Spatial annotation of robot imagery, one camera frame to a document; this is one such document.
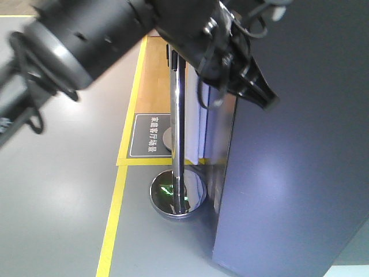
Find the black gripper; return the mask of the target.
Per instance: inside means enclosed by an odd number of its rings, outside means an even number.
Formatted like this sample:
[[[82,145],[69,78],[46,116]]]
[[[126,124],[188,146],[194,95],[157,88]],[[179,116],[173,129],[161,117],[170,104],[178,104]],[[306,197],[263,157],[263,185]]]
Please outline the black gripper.
[[[270,110],[278,95],[266,82],[219,1],[156,1],[156,29],[203,82]]]

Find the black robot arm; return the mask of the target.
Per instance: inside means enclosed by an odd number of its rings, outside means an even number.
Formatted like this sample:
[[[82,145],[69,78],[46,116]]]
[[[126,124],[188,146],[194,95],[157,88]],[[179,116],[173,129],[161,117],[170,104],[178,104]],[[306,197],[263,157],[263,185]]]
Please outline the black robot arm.
[[[22,32],[9,35],[13,58],[1,67],[1,143],[63,92],[78,100],[150,31],[194,67],[200,80],[263,109],[277,95],[250,50],[268,29],[264,15],[288,1],[42,1]]]

